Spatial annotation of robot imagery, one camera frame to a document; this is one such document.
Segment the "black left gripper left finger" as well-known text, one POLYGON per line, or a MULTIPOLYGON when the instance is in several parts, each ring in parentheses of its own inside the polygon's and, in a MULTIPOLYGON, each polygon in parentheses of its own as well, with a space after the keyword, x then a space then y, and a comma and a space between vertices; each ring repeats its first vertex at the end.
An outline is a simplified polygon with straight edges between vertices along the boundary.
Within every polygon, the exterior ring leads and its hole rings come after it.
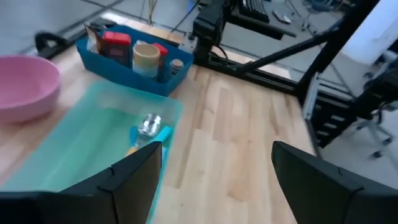
POLYGON ((146 224, 161 167, 155 141, 61 192, 0 192, 0 224, 146 224))

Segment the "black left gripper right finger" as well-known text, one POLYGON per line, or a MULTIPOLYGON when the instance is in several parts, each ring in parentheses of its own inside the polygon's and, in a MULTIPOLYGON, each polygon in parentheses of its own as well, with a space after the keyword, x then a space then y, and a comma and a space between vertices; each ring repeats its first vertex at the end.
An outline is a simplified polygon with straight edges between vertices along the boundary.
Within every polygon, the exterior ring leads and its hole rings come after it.
POLYGON ((398 190, 275 141, 272 164, 298 224, 398 224, 398 190))

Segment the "spoon with light-blue handle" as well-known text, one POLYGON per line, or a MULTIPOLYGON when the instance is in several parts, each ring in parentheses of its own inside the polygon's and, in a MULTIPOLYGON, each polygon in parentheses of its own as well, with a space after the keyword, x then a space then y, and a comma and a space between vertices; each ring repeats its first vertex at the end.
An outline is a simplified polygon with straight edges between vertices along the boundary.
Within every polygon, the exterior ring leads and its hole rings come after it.
POLYGON ((130 149, 136 151, 152 140, 159 132, 161 120, 158 114, 149 113, 138 126, 132 126, 129 130, 130 149))

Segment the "round labelled spice can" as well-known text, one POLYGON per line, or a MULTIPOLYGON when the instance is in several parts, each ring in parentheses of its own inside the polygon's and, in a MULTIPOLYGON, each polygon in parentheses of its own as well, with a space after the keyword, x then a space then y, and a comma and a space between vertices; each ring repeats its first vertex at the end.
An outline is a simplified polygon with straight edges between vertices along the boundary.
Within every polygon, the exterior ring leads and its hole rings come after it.
POLYGON ((152 44, 136 44, 132 48, 132 69, 145 78, 153 79, 159 71, 160 50, 152 44))

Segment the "red box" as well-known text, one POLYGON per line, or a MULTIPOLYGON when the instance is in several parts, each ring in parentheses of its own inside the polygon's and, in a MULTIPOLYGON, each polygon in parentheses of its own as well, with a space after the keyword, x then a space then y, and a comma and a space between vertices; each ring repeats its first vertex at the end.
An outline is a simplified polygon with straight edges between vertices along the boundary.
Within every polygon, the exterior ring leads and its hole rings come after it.
POLYGON ((131 36, 122 32, 105 31, 103 34, 104 56, 131 68, 131 36))

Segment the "green translucent plastic tray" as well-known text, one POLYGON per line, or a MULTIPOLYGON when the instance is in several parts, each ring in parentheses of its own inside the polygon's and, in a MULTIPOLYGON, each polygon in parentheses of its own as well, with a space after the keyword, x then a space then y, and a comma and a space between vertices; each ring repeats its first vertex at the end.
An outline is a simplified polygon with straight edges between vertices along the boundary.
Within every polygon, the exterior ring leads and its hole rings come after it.
POLYGON ((149 113, 156 113, 162 119, 159 132, 146 144, 162 143, 160 179, 146 220, 146 224, 150 224, 182 104, 110 82, 92 84, 0 187, 0 192, 61 192, 111 167, 127 157, 131 147, 129 130, 149 113))

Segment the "dark teal plastic tray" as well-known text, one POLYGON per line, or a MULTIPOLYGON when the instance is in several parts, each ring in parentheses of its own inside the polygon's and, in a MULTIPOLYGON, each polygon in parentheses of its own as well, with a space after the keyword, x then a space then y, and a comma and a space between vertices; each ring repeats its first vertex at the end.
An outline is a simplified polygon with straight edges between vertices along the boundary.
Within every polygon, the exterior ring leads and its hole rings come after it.
POLYGON ((131 67, 126 67, 117 63, 114 60, 106 58, 102 55, 95 54, 86 49, 88 39, 86 37, 79 39, 75 42, 76 48, 84 67, 100 77, 103 77, 111 82, 135 88, 138 90, 150 92, 160 96, 169 96, 176 87, 186 78, 189 68, 193 64, 194 56, 190 53, 184 52, 174 45, 161 40, 160 38, 133 29, 128 26, 114 26, 108 29, 113 32, 122 32, 132 37, 134 41, 143 40, 148 43, 159 43, 167 48, 169 51, 166 57, 165 71, 170 70, 170 63, 173 59, 179 59, 183 62, 184 66, 176 75, 169 78, 167 83, 158 83, 150 78, 144 78, 138 73, 134 72, 131 67))

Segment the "small jar with silver lid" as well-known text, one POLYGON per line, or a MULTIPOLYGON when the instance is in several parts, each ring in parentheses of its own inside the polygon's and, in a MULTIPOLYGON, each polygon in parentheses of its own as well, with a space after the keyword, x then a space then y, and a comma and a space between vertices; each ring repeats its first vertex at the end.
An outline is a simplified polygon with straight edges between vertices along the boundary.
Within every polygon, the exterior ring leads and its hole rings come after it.
POLYGON ((184 67, 184 63, 180 59, 173 59, 170 62, 170 74, 175 76, 184 67))

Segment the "small reddish bottle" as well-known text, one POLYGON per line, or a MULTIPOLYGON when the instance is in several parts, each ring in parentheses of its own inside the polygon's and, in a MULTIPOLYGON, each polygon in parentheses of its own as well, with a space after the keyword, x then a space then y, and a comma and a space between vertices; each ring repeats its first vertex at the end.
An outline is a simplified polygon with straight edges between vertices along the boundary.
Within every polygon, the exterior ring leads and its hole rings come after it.
POLYGON ((157 82, 165 83, 167 81, 167 77, 165 74, 165 63, 169 51, 163 45, 158 43, 154 43, 153 46, 156 47, 160 52, 157 82))

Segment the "pink bowl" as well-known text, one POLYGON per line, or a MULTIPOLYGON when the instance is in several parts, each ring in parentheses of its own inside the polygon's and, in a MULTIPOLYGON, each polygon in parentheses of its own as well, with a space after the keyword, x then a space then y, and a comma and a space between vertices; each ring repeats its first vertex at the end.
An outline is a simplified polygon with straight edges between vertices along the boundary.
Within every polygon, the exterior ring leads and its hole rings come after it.
POLYGON ((0 56, 0 124, 20 123, 50 112, 61 89, 61 74, 38 56, 0 56))

